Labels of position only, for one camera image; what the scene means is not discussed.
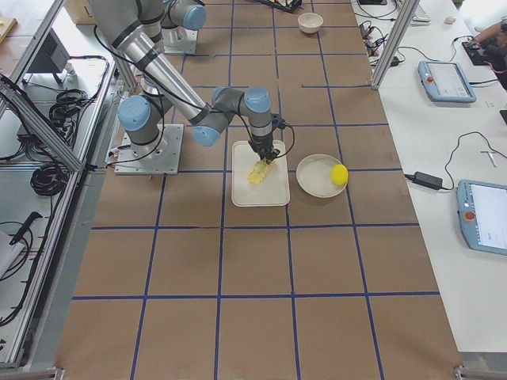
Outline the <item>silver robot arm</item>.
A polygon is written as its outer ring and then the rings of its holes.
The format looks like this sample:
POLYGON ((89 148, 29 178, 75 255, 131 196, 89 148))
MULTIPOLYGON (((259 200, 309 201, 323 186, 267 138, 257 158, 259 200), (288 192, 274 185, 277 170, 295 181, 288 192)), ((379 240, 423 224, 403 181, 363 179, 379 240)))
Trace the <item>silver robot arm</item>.
POLYGON ((189 41, 189 31, 203 28, 207 18, 205 4, 196 0, 167 1, 167 11, 161 21, 163 44, 175 48, 189 41))
POLYGON ((90 8, 107 43, 147 76, 192 124, 199 144, 212 146, 238 116, 248 119, 249 145, 260 159, 270 163, 280 156, 273 145, 278 123, 265 88, 220 87, 212 102, 206 103, 165 56, 163 30, 201 29, 207 16, 202 1, 92 1, 90 8))

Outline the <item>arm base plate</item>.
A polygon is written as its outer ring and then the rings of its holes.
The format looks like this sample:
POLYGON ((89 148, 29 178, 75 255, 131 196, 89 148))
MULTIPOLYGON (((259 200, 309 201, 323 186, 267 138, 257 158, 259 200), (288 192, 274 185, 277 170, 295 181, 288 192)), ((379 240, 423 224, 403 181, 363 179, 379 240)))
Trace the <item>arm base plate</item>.
POLYGON ((183 141, 183 124, 158 124, 145 131, 125 131, 124 141, 130 145, 122 150, 115 165, 117 175, 177 174, 183 141))
POLYGON ((163 29, 163 46, 166 55, 194 55, 198 31, 185 28, 163 29))

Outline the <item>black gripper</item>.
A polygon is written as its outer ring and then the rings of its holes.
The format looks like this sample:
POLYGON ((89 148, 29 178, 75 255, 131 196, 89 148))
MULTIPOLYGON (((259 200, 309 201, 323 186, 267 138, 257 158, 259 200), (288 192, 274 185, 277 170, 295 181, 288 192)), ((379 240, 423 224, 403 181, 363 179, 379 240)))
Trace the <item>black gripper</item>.
POLYGON ((278 149, 274 147, 272 139, 256 140, 251 138, 249 145, 260 159, 276 159, 278 157, 278 149))

